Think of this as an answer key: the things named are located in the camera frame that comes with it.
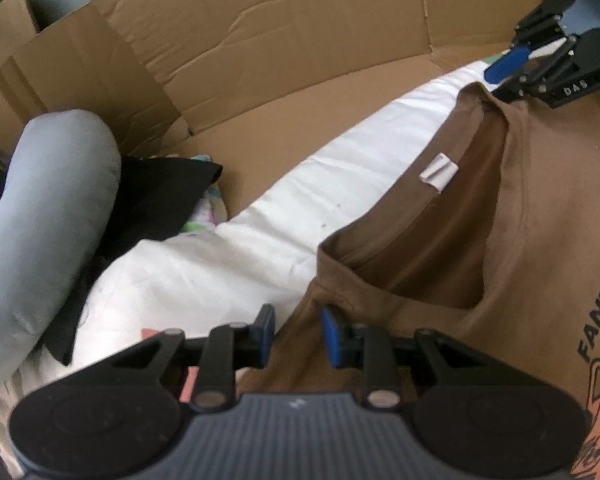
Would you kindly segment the brown t-shirt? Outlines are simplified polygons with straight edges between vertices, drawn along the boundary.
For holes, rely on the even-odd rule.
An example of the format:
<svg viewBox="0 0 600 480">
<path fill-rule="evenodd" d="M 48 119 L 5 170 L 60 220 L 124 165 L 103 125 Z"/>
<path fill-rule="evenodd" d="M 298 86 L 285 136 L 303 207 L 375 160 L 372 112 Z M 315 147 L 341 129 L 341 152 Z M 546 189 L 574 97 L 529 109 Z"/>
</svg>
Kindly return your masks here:
<svg viewBox="0 0 600 480">
<path fill-rule="evenodd" d="M 352 390 L 320 310 L 399 336 L 429 327 L 571 394 L 572 466 L 600 479 L 600 91 L 557 110 L 480 84 L 373 208 L 327 237 L 317 274 L 240 392 Z"/>
</svg>

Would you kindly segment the cream bear print bedsheet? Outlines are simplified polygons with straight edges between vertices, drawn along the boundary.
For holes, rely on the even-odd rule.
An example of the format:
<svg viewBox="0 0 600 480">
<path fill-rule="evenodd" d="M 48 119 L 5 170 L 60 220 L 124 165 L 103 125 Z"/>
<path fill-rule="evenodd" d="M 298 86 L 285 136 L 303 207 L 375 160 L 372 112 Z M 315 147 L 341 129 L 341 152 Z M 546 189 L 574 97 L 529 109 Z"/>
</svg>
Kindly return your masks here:
<svg viewBox="0 0 600 480">
<path fill-rule="evenodd" d="M 302 160 L 236 217 L 214 229 L 143 240 L 96 282 L 84 308 L 73 359 L 31 354 L 0 385 L 0 456 L 21 468 L 7 421 L 28 393 L 96 363 L 142 338 L 177 327 L 204 336 L 228 322 L 249 322 L 272 304 L 284 322 L 316 272 L 318 245 L 360 218 L 426 148 L 458 92 L 482 81 L 476 61 L 422 84 Z"/>
</svg>

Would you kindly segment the black cloth under pillow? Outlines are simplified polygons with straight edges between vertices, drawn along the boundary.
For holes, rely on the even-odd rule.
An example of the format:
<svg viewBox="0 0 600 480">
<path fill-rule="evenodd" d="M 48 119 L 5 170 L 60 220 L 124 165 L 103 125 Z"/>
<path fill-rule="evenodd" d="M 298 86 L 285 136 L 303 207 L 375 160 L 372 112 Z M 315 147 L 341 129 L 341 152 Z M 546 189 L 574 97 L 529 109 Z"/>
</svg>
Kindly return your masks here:
<svg viewBox="0 0 600 480">
<path fill-rule="evenodd" d="M 174 237 L 218 182 L 223 167 L 206 158 L 124 156 L 109 221 L 91 261 L 41 338 L 60 364 L 69 365 L 86 300 L 98 278 L 141 240 Z"/>
</svg>

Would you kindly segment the grey neck pillow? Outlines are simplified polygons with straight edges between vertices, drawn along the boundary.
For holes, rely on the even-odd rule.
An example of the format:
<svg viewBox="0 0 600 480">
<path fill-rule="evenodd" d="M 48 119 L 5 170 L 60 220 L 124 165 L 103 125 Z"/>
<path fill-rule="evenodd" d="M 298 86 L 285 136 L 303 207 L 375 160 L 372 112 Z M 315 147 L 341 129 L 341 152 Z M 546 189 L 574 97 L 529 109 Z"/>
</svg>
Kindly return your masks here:
<svg viewBox="0 0 600 480">
<path fill-rule="evenodd" d="M 0 198 L 0 383 L 65 304 L 114 208 L 121 155 L 87 110 L 30 120 Z"/>
</svg>

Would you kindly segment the flattened cardboard box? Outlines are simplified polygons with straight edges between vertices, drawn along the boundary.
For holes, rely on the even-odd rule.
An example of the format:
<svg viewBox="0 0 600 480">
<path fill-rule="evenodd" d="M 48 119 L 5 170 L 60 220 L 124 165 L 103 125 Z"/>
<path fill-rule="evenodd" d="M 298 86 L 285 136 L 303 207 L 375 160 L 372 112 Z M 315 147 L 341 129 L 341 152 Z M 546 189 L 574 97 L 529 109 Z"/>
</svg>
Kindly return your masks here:
<svg viewBox="0 0 600 480">
<path fill-rule="evenodd" d="M 0 156 L 83 108 L 133 156 L 207 153 L 231 212 L 375 110 L 505 49 L 542 0 L 79 0 L 38 28 L 0 3 Z"/>
</svg>

